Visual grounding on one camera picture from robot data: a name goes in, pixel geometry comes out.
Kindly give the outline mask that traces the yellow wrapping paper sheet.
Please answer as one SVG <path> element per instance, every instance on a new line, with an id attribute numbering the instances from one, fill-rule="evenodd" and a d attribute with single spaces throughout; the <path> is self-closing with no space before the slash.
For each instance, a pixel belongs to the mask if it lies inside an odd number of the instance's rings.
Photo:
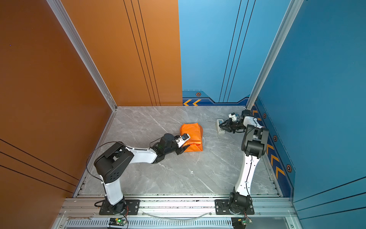
<path id="1" fill-rule="evenodd" d="M 180 128 L 180 134 L 188 134 L 190 139 L 184 144 L 189 145 L 185 152 L 203 151 L 203 128 L 198 123 L 183 124 Z"/>

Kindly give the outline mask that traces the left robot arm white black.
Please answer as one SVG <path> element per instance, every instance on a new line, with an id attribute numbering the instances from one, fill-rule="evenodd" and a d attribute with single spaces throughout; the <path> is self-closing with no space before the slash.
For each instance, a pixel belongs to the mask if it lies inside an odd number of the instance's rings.
<path id="1" fill-rule="evenodd" d="M 160 142 L 152 147 L 142 149 L 126 146 L 122 142 L 114 143 L 94 161 L 108 203 L 116 206 L 124 201 L 120 177 L 130 164 L 157 164 L 164 160 L 167 154 L 175 152 L 180 155 L 190 147 L 186 142 L 187 140 L 181 137 L 171 141 L 160 139 Z"/>

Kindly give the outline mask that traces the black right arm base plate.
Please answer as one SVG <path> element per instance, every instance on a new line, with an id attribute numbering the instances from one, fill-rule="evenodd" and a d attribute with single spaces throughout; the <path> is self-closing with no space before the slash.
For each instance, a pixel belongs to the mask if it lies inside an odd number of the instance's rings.
<path id="1" fill-rule="evenodd" d="M 217 215 L 254 215 L 254 207 L 251 200 L 243 203 L 230 203 L 228 199 L 216 199 L 214 201 Z"/>

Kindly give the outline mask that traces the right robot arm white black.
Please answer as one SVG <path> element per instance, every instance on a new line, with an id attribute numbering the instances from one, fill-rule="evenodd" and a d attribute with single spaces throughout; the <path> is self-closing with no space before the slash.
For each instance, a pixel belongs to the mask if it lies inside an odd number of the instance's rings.
<path id="1" fill-rule="evenodd" d="M 266 153 L 269 130 L 259 123 L 259 118 L 250 110 L 242 114 L 229 114 L 227 120 L 216 120 L 217 132 L 243 133 L 241 150 L 244 153 L 239 179 L 230 193 L 228 209 L 231 214 L 254 214 L 251 197 L 252 181 L 255 169 L 262 156 Z"/>

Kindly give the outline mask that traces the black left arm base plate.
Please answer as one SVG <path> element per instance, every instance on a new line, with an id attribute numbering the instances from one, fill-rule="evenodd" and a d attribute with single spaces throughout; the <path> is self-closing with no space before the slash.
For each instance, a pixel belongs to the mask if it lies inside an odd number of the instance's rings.
<path id="1" fill-rule="evenodd" d="M 99 215 L 135 216 L 138 214 L 139 207 L 139 199 L 122 199 L 115 205 L 110 204 L 108 200 L 103 200 Z"/>

